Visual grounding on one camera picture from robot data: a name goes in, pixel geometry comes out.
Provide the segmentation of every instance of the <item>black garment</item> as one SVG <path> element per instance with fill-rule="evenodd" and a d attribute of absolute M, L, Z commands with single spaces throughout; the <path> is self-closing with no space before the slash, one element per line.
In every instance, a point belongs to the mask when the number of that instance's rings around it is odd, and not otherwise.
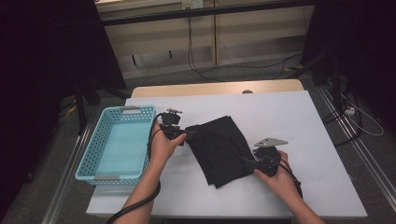
<path fill-rule="evenodd" d="M 196 132 L 187 140 L 198 160 L 208 185 L 219 187 L 246 175 L 252 174 L 241 160 L 254 160 L 248 142 L 231 117 L 209 121 L 186 128 Z"/>

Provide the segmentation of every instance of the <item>blue plastic basket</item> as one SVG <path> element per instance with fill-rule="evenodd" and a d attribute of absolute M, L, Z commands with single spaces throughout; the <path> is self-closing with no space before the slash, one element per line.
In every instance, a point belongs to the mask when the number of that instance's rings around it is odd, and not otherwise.
<path fill-rule="evenodd" d="M 104 109 L 76 179 L 92 185 L 136 185 L 149 163 L 147 143 L 154 118 L 152 105 Z"/>

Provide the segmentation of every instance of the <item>gray floor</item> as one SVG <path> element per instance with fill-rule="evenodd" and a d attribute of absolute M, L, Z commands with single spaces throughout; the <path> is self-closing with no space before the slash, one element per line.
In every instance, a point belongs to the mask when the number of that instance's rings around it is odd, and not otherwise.
<path fill-rule="evenodd" d="M 263 66 L 279 61 L 280 59 L 273 59 L 243 63 L 243 65 Z M 298 61 L 299 57 L 294 57 L 286 62 L 286 66 L 294 66 Z M 289 73 L 286 72 L 280 75 L 279 72 L 281 70 L 282 64 L 269 68 L 229 67 L 202 73 L 202 75 L 210 78 L 214 77 L 223 81 L 264 80 L 273 77 L 282 78 L 289 75 Z M 328 115 L 331 110 L 325 104 L 322 95 L 319 93 L 320 88 L 323 87 L 314 86 L 310 74 L 300 77 L 300 80 L 303 82 L 305 89 L 309 91 L 320 116 L 325 117 Z M 191 70 L 186 70 L 158 76 L 129 79 L 127 80 L 128 91 L 126 92 L 130 93 L 138 86 L 205 82 L 215 81 L 203 78 Z M 105 92 L 99 92 L 99 94 L 103 97 L 101 107 L 109 104 L 122 104 L 120 100 L 115 103 L 110 103 L 110 96 Z M 63 104 L 68 103 L 70 100 L 71 98 L 64 99 Z M 371 116 L 375 116 L 375 113 L 371 110 L 370 106 L 364 102 L 364 99 L 360 98 L 359 103 L 362 110 Z M 96 108 L 97 107 L 91 105 L 86 106 L 89 118 L 93 118 Z M 379 132 L 376 124 L 370 119 L 364 116 L 363 119 L 364 128 L 366 130 L 373 133 Z M 347 139 L 337 121 L 325 124 L 325 127 L 334 143 L 339 143 Z M 34 171 L 34 180 L 22 187 L 20 194 L 11 205 L 2 223 L 41 223 L 43 216 L 50 206 L 50 200 L 62 178 L 62 173 L 68 162 L 71 151 L 78 139 L 77 132 L 78 117 L 76 113 L 59 119 L 57 129 L 52 136 L 47 151 Z M 363 133 L 360 140 L 367 146 L 389 180 L 395 182 L 395 133 L 385 128 L 385 133 L 381 136 L 371 136 L 370 134 Z M 396 223 L 395 211 L 389 205 L 381 189 L 375 183 L 372 175 L 359 157 L 356 148 L 348 143 L 341 147 L 337 147 L 336 150 L 346 170 L 354 177 L 353 184 L 361 197 L 368 217 L 349 220 L 326 219 L 326 221 L 328 223 Z M 106 220 L 104 218 L 91 217 L 85 214 L 92 193 L 93 188 L 87 187 L 85 183 L 73 179 L 71 188 L 64 198 L 63 207 L 61 211 L 59 211 L 57 223 L 105 223 Z M 160 222 L 160 220 L 153 219 L 152 222 Z"/>

